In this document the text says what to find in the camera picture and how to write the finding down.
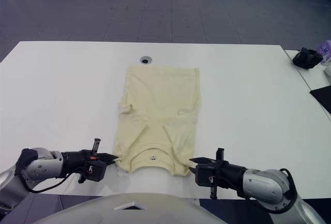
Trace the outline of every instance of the white table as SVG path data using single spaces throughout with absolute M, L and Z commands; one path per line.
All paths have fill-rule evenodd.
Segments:
M 225 148 L 233 164 L 288 168 L 303 198 L 331 197 L 331 123 L 280 46 L 120 42 L 20 42 L 0 64 L 0 169 L 22 148 L 78 151 L 102 138 L 111 153 L 117 103 L 130 64 L 151 56 L 154 66 L 198 67 L 201 95 L 195 156 Z M 72 176 L 48 193 L 111 195 L 159 192 L 208 198 L 194 175 L 108 167 L 104 179 L 77 184 Z M 54 184 L 48 180 L 38 189 Z M 219 198 L 237 198 L 221 190 Z
M 292 60 L 298 51 L 295 50 L 286 50 L 290 60 Z M 324 73 L 324 69 L 326 67 L 324 65 L 318 64 L 314 68 L 306 70 L 296 66 L 296 69 L 305 80 L 308 85 L 310 91 L 313 89 L 323 88 L 331 85 L 331 78 Z M 321 105 L 325 114 L 331 121 L 331 114 Z

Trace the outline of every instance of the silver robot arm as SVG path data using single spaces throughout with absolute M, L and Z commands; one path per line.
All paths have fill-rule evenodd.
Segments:
M 117 157 L 97 153 L 100 139 L 92 150 L 79 152 L 49 151 L 45 148 L 23 149 L 17 163 L 0 174 L 0 220 L 9 214 L 30 192 L 40 193 L 63 183 L 72 173 L 80 174 L 78 183 L 100 181 L 106 167 Z M 63 180 L 47 189 L 35 191 L 39 183 L 49 178 Z
M 42 181 L 59 177 L 63 165 L 60 152 L 50 152 L 45 148 L 34 148 L 37 160 L 33 160 L 22 170 L 26 185 L 33 189 Z M 10 213 L 30 192 L 24 187 L 16 166 L 0 174 L 0 216 Z
M 217 187 L 231 188 L 258 208 L 267 211 L 273 222 L 325 224 L 319 214 L 297 194 L 291 173 L 286 169 L 259 171 L 230 164 L 219 148 L 216 160 L 194 158 L 195 182 L 210 187 L 210 198 L 216 199 Z

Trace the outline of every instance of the purple object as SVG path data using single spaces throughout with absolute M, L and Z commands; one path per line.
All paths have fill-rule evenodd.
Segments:
M 318 53 L 323 56 L 322 65 L 331 65 L 331 40 L 326 40 L 318 49 Z

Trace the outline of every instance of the yellow t-shirt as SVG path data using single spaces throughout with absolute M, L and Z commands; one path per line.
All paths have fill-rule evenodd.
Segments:
M 133 172 L 152 166 L 172 175 L 188 173 L 199 80 L 198 69 L 129 67 L 113 149 L 120 168 Z

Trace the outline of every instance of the black cable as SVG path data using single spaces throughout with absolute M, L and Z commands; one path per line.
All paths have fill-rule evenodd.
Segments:
M 288 174 L 288 180 L 290 183 L 290 191 L 292 191 L 293 193 L 293 198 L 290 201 L 290 203 L 288 205 L 286 205 L 284 208 L 280 209 L 280 210 L 270 210 L 268 208 L 266 208 L 265 206 L 263 206 L 261 203 L 259 203 L 258 201 L 253 201 L 250 199 L 250 197 L 248 195 L 246 195 L 243 191 L 239 190 L 236 186 L 234 186 L 229 180 L 227 180 L 226 178 L 222 178 L 224 181 L 226 181 L 231 187 L 233 187 L 237 192 L 239 192 L 240 196 L 242 196 L 245 200 L 247 200 L 249 203 L 253 204 L 254 206 L 267 211 L 270 214 L 282 214 L 285 213 L 286 211 L 290 210 L 290 208 L 294 205 L 296 199 L 297 199 L 297 191 L 295 188 L 295 184 L 292 178 L 291 173 L 288 171 L 288 169 L 282 168 L 280 169 L 280 171 L 286 171 L 286 173 Z
M 24 188 L 25 188 L 27 191 L 29 191 L 29 192 L 31 192 L 31 193 L 35 193 L 35 194 L 37 194 L 37 193 L 42 193 L 42 192 L 47 191 L 47 190 L 50 190 L 50 189 L 54 189 L 55 187 L 61 185 L 61 184 L 64 183 L 64 181 L 67 180 L 67 179 L 68 179 L 73 173 L 77 173 L 81 168 L 83 168 L 83 167 L 78 167 L 78 168 L 76 168 L 74 171 L 70 172 L 68 175 L 65 176 L 65 178 L 64 178 L 61 182 L 59 182 L 59 183 L 57 183 L 57 184 L 55 184 L 55 185 L 53 185 L 53 186 L 51 186 L 51 187 L 48 187 L 48 188 L 45 188 L 45 189 L 41 189 L 41 190 L 33 190 L 33 189 L 31 189 L 31 188 L 27 185 L 27 183 L 26 183 L 26 181 L 25 181 L 25 179 L 24 179 L 22 173 L 19 173 L 18 176 L 19 176 L 20 180 L 22 181 L 22 184 L 23 184 Z

